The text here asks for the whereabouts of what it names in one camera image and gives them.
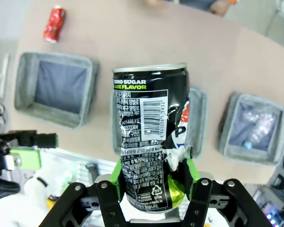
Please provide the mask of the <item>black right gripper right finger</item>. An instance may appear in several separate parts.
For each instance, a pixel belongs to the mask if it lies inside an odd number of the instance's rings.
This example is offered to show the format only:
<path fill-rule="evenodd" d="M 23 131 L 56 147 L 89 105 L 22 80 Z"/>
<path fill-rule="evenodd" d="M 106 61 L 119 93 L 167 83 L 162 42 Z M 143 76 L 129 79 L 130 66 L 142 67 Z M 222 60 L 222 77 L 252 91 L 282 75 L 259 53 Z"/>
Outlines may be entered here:
<path fill-rule="evenodd" d="M 191 159 L 179 164 L 179 175 L 186 196 L 190 201 L 183 227 L 202 227 L 209 208 L 214 208 L 230 227 L 270 227 L 271 223 L 252 196 L 237 179 L 222 184 L 209 178 L 201 178 Z"/>

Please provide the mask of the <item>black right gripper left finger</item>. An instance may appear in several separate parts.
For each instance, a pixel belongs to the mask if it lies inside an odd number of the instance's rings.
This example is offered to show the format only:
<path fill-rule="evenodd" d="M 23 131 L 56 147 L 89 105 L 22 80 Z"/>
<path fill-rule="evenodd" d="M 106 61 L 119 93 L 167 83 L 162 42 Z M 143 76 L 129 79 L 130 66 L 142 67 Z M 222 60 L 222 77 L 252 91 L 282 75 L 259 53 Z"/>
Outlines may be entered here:
<path fill-rule="evenodd" d="M 118 160 L 108 180 L 86 187 L 82 183 L 71 183 L 48 212 L 41 227 L 81 227 L 96 210 L 106 227 L 125 227 L 126 220 L 119 201 L 124 195 L 121 161 Z"/>

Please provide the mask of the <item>person's left hand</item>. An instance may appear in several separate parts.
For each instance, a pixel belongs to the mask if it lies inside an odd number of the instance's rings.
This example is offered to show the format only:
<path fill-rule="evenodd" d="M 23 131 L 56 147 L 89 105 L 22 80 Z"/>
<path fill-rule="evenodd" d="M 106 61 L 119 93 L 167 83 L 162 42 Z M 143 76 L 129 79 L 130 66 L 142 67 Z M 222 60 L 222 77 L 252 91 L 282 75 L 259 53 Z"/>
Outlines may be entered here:
<path fill-rule="evenodd" d="M 227 11 L 229 10 L 232 4 L 228 0 L 216 0 L 210 6 L 210 12 L 223 17 L 226 15 Z"/>

